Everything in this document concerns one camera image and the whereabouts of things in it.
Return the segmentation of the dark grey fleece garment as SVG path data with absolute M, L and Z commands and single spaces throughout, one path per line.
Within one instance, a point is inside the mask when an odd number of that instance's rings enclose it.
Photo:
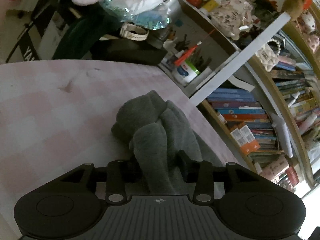
M 133 152 L 154 195 L 192 193 L 192 185 L 183 181 L 174 163 L 180 150 L 191 160 L 223 166 L 214 151 L 194 132 L 185 114 L 154 90 L 120 107 L 112 133 Z

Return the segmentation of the orange white box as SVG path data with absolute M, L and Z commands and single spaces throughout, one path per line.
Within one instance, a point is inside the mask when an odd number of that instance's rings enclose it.
M 260 149 L 259 142 L 244 122 L 232 126 L 229 131 L 244 155 L 249 155 Z

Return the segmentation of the row of books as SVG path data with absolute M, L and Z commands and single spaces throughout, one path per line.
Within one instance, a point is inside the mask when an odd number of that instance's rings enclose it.
M 249 127 L 260 144 L 259 150 L 246 155 L 253 162 L 269 163 L 282 154 L 272 120 L 251 92 L 240 88 L 218 88 L 206 100 L 228 131 L 242 122 Z

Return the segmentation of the white green-lid jar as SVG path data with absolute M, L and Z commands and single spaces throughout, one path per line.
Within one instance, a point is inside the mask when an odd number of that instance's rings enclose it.
M 183 87 L 191 83 L 199 74 L 200 72 L 189 60 L 185 60 L 172 71 L 174 79 Z

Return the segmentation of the red glue bottle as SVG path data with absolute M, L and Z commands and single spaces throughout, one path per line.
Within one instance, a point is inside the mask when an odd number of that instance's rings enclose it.
M 197 42 L 194 46 L 190 47 L 188 50 L 186 50 L 175 62 L 175 66 L 180 66 L 185 60 L 187 60 L 192 53 L 198 48 L 198 46 L 201 45 L 201 41 Z

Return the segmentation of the white wooden bookshelf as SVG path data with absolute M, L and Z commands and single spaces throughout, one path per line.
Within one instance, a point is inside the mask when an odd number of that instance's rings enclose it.
M 240 77 L 242 81 L 252 81 L 253 90 L 259 99 L 263 100 L 264 105 L 272 113 L 286 122 L 291 148 L 298 159 L 303 178 L 309 187 L 314 187 L 316 181 L 302 137 L 298 133 L 298 126 L 293 122 L 293 117 L 289 113 L 289 108 L 285 106 L 284 99 L 280 97 L 279 89 L 276 88 L 271 76 L 256 56 L 258 49 L 290 22 L 290 16 L 287 13 L 278 15 L 248 46 L 240 49 L 221 31 L 214 20 L 210 20 L 186 0 L 166 0 L 165 4 L 169 8 L 169 16 L 173 21 L 178 20 L 181 16 L 190 18 L 193 25 L 198 25 L 228 54 L 228 57 L 216 68 L 207 67 L 187 85 L 180 84 L 165 64 L 160 63 L 160 69 L 191 99 L 195 106 L 199 105 L 210 92 L 216 90 L 228 78 Z

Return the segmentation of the white quilted handbag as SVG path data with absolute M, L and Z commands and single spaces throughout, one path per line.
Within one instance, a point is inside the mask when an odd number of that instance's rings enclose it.
M 275 43 L 277 45 L 277 51 L 274 52 L 269 46 L 269 43 Z M 272 38 L 266 42 L 256 53 L 256 57 L 264 66 L 267 72 L 270 72 L 278 63 L 278 56 L 280 55 L 281 47 L 280 42 Z

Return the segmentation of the black keyboard bag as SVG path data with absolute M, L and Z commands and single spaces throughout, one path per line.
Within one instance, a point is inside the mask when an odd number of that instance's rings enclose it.
M 80 7 L 82 15 L 77 18 L 67 8 L 70 4 L 71 0 L 39 0 L 6 61 L 17 49 L 25 53 L 28 48 L 32 60 L 81 60 L 90 54 L 93 60 L 157 65 L 164 58 L 171 26 L 151 30 L 146 40 L 135 41 L 121 37 L 124 24 L 101 6 Z

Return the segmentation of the floral plush toy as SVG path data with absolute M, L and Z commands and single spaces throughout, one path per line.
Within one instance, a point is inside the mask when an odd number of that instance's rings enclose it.
M 253 27 L 253 9 L 246 0 L 229 0 L 221 2 L 209 15 L 219 31 L 237 41 L 242 32 L 248 33 Z

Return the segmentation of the yellow bottle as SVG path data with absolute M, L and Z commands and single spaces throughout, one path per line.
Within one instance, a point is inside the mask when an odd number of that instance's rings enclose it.
M 205 15 L 209 15 L 213 9 L 220 6 L 221 2 L 223 2 L 223 0 L 209 0 L 200 8 L 200 12 Z

